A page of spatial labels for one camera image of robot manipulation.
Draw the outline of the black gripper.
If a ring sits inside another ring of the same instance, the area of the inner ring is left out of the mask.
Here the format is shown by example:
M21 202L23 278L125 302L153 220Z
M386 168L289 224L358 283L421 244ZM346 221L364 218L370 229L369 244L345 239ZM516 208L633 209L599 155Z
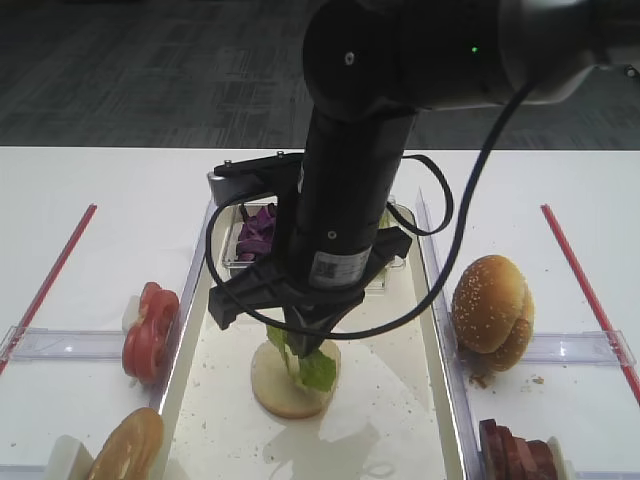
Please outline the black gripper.
M365 299L365 288L393 257L407 256L412 240L398 227L378 233L364 275L344 289L316 289L293 279L284 265L267 255L209 291L208 311L218 326L228 328L242 313L287 330L287 343L300 345L306 358L324 342L323 337L294 332L303 327L320 333L333 328Z

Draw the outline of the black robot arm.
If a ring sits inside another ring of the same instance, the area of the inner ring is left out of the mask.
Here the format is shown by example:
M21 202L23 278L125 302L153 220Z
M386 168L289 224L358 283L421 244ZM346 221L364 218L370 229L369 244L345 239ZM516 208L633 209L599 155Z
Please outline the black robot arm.
M303 42L314 102L304 151L226 163L210 177L219 208L277 199L270 251L210 291L218 326L279 308L297 354L334 338L410 248L404 230L379 222L417 114L501 106L490 152L519 105L558 102L633 50L638 17L635 1L324 4Z

